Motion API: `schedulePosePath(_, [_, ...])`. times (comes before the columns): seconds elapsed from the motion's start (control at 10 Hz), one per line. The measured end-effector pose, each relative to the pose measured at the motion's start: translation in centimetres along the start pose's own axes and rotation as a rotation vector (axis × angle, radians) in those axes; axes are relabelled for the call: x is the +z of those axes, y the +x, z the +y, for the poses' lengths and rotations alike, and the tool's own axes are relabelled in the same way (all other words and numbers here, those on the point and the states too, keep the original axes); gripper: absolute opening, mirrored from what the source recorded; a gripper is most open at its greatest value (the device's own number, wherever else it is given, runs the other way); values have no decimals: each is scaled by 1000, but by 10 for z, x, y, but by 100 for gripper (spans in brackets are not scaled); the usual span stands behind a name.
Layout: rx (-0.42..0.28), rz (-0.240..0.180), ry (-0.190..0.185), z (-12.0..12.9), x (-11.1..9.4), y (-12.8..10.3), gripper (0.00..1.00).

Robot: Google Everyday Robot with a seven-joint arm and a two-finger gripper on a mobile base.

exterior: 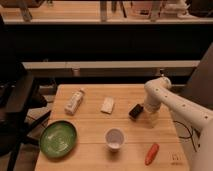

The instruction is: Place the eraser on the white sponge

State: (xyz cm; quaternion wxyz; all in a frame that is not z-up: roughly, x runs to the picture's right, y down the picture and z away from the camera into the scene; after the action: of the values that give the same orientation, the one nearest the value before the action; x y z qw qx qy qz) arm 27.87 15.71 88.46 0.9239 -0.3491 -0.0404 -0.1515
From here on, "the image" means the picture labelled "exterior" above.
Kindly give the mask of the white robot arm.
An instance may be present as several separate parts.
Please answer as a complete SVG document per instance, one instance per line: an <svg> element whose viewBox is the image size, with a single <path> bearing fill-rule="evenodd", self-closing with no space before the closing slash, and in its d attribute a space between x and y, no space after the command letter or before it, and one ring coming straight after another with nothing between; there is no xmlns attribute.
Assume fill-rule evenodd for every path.
<svg viewBox="0 0 213 171"><path fill-rule="evenodd" d="M172 93L170 88L171 81L168 77L147 81L144 84L144 108L153 114L164 104L199 130L200 147L191 171L213 171L213 111Z"/></svg>

